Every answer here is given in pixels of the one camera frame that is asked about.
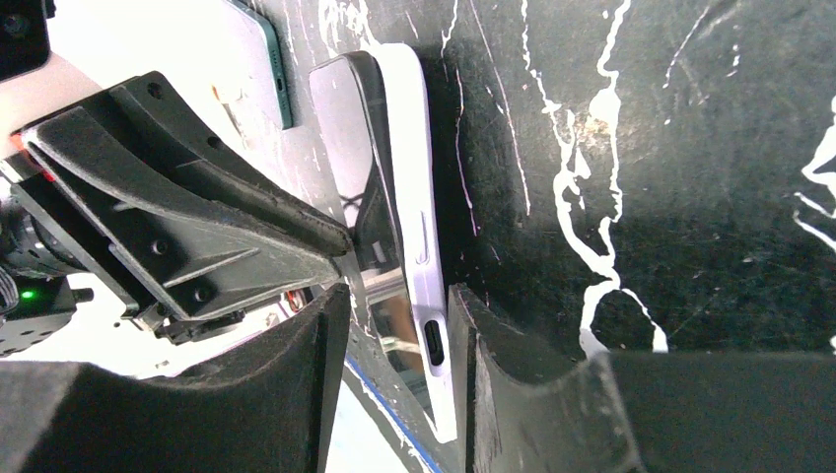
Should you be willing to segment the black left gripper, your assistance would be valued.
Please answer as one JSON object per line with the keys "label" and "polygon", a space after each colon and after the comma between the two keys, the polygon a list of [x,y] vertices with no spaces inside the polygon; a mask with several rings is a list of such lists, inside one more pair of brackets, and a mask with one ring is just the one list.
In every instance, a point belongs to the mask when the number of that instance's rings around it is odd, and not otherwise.
{"label": "black left gripper", "polygon": [[26,151],[1,162],[10,186],[1,200],[4,356],[45,341],[94,300],[93,289],[70,287],[73,274],[98,276],[124,303],[120,320],[174,345],[218,336],[244,321],[245,307],[340,277],[324,250],[178,186],[80,107],[21,140],[46,171]]}

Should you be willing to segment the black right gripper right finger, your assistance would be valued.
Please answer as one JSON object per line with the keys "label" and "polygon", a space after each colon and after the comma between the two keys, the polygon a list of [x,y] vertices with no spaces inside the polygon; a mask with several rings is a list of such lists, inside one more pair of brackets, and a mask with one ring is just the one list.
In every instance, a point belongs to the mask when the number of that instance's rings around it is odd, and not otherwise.
{"label": "black right gripper right finger", "polygon": [[604,352],[571,364],[449,290],[461,472],[831,472],[835,360]]}

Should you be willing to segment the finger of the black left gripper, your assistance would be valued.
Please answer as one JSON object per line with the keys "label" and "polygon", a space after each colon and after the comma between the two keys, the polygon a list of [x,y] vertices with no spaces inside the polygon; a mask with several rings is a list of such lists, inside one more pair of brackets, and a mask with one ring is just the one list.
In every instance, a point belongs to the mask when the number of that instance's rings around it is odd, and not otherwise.
{"label": "finger of the black left gripper", "polygon": [[107,90],[135,130],[140,159],[177,185],[239,209],[336,257],[352,249],[346,227],[250,165],[201,120],[158,71]]}

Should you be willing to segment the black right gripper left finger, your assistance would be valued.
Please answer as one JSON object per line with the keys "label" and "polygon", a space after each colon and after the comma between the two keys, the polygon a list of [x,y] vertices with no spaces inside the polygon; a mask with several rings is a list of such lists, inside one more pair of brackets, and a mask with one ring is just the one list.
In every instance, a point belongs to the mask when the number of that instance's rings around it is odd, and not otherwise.
{"label": "black right gripper left finger", "polygon": [[347,348],[350,291],[176,377],[87,363],[1,366],[5,472],[321,472]]}

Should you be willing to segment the dark teal smartphone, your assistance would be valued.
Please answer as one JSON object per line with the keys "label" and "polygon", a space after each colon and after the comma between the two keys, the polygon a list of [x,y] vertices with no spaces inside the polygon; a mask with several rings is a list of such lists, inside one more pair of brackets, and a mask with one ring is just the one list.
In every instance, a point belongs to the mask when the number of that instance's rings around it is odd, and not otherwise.
{"label": "dark teal smartphone", "polygon": [[233,49],[243,63],[244,92],[280,130],[293,126],[279,36],[272,23],[244,1],[227,1]]}

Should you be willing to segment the black lavender-cased smartphone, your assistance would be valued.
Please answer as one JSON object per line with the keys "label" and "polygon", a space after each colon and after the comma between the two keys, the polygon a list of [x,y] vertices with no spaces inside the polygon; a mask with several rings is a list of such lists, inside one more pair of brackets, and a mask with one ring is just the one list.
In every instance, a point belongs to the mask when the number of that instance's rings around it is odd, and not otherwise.
{"label": "black lavender-cased smartphone", "polygon": [[309,85],[366,312],[386,360],[427,419],[434,420],[381,164],[390,145],[379,65],[367,51],[342,53],[315,66]]}

